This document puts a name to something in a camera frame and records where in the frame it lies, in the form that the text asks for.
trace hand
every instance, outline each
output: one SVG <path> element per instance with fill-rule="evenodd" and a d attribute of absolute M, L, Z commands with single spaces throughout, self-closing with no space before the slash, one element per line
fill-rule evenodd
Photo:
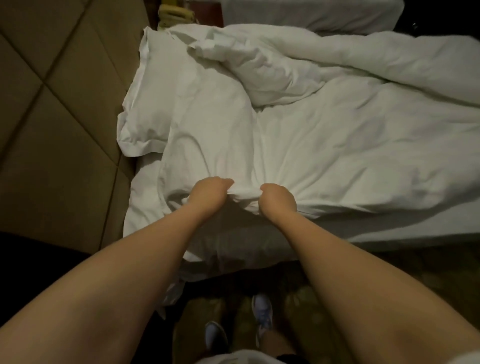
<path fill-rule="evenodd" d="M 295 198 L 285 187 L 275 183 L 264 183 L 260 189 L 262 195 L 258 200 L 258 207 L 262 215 L 272 223 L 277 224 L 278 217 L 286 212 L 297 212 Z"/>
<path fill-rule="evenodd" d="M 227 199 L 227 190 L 233 185 L 230 178 L 207 177 L 193 186 L 188 204 L 195 206 L 209 218 L 216 213 Z"/>

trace sneaker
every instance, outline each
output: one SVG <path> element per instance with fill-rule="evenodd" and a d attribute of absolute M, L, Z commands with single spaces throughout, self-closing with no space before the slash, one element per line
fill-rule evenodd
<path fill-rule="evenodd" d="M 219 323 L 209 321 L 205 325 L 205 346 L 212 355 L 228 353 L 227 334 Z"/>
<path fill-rule="evenodd" d="M 272 303 L 266 294 L 260 293 L 252 297 L 252 311 L 258 324 L 255 341 L 257 348 L 260 348 L 262 335 L 265 331 L 273 329 Z"/>

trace headboard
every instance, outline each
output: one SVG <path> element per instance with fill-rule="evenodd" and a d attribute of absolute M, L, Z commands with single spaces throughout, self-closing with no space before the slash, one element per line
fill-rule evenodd
<path fill-rule="evenodd" d="M 142 0 L 0 2 L 0 231 L 87 253 L 121 237 L 117 114 L 147 25 Z"/>

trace patterned carpet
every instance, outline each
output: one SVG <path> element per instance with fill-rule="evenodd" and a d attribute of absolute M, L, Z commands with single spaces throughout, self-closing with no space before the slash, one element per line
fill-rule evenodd
<path fill-rule="evenodd" d="M 381 253 L 378 256 L 423 282 L 480 328 L 480 244 Z M 245 270 L 187 284 L 169 311 L 175 364 L 193 364 L 204 352 L 204 325 L 221 322 L 232 351 L 255 349 L 252 295 L 267 293 L 274 321 L 311 364 L 356 363 L 332 318 L 319 302 L 298 262 Z"/>

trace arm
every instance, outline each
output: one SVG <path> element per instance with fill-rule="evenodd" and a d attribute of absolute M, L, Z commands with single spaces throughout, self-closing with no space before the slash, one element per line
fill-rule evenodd
<path fill-rule="evenodd" d="M 0 362 L 129 363 L 191 235 L 232 184 L 199 181 L 188 204 L 56 281 L 0 329 Z"/>
<path fill-rule="evenodd" d="M 260 209 L 286 236 L 362 363 L 446 363 L 480 349 L 480 334 L 408 274 L 297 213 L 284 187 L 264 184 Z"/>

